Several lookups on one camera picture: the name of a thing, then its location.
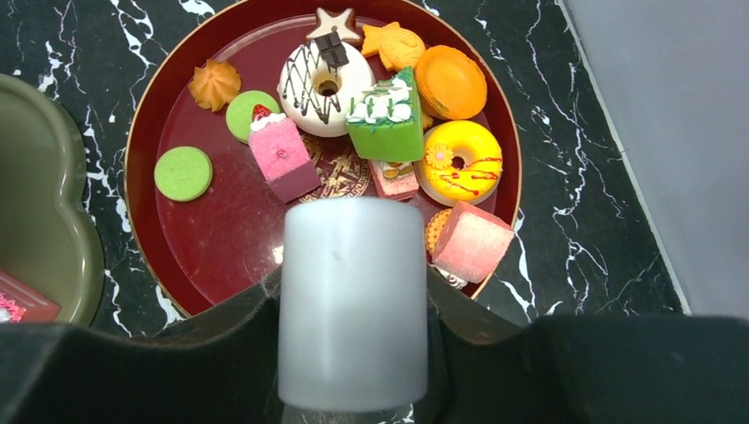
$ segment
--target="white wall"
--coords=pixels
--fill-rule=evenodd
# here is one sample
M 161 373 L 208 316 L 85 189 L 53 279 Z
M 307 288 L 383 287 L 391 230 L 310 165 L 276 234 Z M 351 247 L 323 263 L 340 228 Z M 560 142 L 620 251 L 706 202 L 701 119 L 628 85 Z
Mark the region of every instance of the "white wall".
M 749 1 L 566 6 L 692 312 L 749 318 Z

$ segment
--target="red round tray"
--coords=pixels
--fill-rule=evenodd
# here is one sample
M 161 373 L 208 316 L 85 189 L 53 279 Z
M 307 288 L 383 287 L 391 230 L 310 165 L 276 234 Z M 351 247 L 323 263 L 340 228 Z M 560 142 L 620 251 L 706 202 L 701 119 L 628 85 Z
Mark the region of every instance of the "red round tray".
M 480 204 L 514 224 L 520 195 L 520 152 L 514 121 L 502 89 L 471 45 L 444 21 L 405 0 L 245 1 L 229 6 L 189 34 L 166 58 L 135 112 L 125 150 L 125 200 L 132 232 L 146 264 L 167 294 L 188 314 L 197 314 L 258 283 L 283 258 L 285 212 L 300 201 L 321 197 L 376 196 L 367 162 L 348 137 L 305 142 L 323 185 L 283 204 L 267 187 L 249 147 L 236 141 L 218 113 L 200 109 L 187 90 L 195 66 L 206 59 L 229 61 L 242 77 L 242 91 L 262 90 L 277 99 L 284 60 L 314 27 L 316 7 L 353 7 L 357 23 L 384 25 L 397 17 L 427 45 L 444 44 L 475 60 L 488 79 L 488 101 L 474 120 L 488 127 L 503 149 L 503 174 L 496 193 Z M 370 57 L 379 80 L 390 77 Z M 196 201 L 172 202 L 155 190 L 154 167 L 165 151 L 195 146 L 214 165 L 208 192 Z M 409 201 L 428 222 L 443 207 L 423 192 Z M 475 297 L 486 284 L 469 284 Z

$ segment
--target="green cookie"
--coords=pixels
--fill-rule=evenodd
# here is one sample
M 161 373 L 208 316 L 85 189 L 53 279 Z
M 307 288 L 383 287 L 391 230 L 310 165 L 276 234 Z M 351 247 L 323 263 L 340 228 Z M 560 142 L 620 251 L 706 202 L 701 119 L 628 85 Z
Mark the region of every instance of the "green cookie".
M 193 201 L 208 190 L 213 165 L 199 148 L 181 146 L 164 153 L 156 162 L 154 181 L 167 199 Z
M 255 106 L 261 104 L 273 113 L 280 113 L 278 102 L 268 93 L 250 90 L 240 93 L 229 103 L 226 110 L 226 126 L 235 139 L 247 144 L 250 137 L 250 124 L 253 122 Z

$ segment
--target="green dish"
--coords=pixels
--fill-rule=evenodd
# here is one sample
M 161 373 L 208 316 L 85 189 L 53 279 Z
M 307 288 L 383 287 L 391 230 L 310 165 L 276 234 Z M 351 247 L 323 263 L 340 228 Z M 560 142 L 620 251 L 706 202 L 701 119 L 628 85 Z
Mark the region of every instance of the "green dish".
M 81 203 L 83 139 L 36 88 L 0 74 L 0 269 L 89 325 L 102 296 L 102 244 Z

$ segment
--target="pink layered cake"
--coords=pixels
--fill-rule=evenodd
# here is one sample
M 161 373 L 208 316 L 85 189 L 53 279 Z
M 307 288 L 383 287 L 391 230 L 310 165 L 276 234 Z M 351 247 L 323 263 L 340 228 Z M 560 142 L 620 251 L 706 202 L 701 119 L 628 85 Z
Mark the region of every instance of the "pink layered cake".
M 459 201 L 437 240 L 432 261 L 457 278 L 480 283 L 494 272 L 515 232 L 497 216 Z
M 283 113 L 257 117 L 248 144 L 268 185 L 287 203 L 321 185 L 299 130 Z
M 419 180 L 410 162 L 369 161 L 377 195 L 384 199 L 406 201 L 419 191 Z
M 51 322 L 60 306 L 0 271 L 0 323 Z

